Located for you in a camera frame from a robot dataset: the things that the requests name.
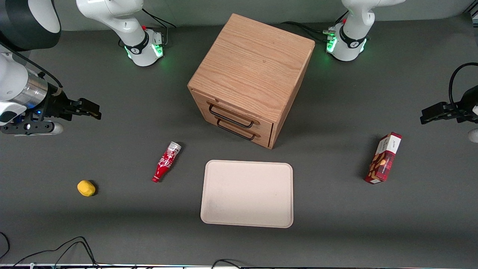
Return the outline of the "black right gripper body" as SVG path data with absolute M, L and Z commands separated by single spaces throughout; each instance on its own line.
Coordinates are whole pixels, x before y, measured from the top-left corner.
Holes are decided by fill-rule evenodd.
M 42 111 L 42 116 L 71 121 L 73 115 L 80 115 L 79 110 L 74 106 L 74 101 L 69 99 L 64 92 L 57 96 L 53 95 L 57 91 L 57 87 L 48 87 L 46 98 L 37 107 Z

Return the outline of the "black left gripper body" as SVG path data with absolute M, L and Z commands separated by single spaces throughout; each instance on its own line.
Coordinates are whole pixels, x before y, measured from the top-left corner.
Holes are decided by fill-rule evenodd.
M 460 107 L 466 121 L 478 123 L 478 85 L 464 93 L 460 100 Z

